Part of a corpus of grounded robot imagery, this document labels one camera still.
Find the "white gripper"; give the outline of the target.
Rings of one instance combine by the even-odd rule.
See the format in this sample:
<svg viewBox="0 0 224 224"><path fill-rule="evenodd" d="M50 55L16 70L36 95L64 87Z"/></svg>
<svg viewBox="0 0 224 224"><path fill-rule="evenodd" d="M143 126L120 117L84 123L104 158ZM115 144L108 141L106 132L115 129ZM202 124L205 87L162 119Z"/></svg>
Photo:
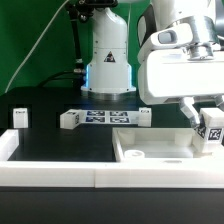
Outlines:
<svg viewBox="0 0 224 224"><path fill-rule="evenodd" d="M224 111L224 52L215 52L213 60L190 61L181 49L150 53L138 71L141 100L147 105L178 102L182 113L196 129L200 116L194 98L214 97Z"/></svg>

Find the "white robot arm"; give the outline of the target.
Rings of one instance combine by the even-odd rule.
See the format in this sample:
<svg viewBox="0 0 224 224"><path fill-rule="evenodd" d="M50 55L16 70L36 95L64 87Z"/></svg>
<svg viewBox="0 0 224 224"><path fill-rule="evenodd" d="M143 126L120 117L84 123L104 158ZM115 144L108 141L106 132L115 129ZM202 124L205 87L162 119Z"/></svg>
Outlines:
<svg viewBox="0 0 224 224"><path fill-rule="evenodd" d="M78 0L82 20L93 19L93 57L81 91L116 98L137 91L147 105L177 103L196 128L208 116L196 102L213 101L224 115L222 0L151 0L138 20L138 85L131 84L128 26L111 8L139 0Z"/></svg>

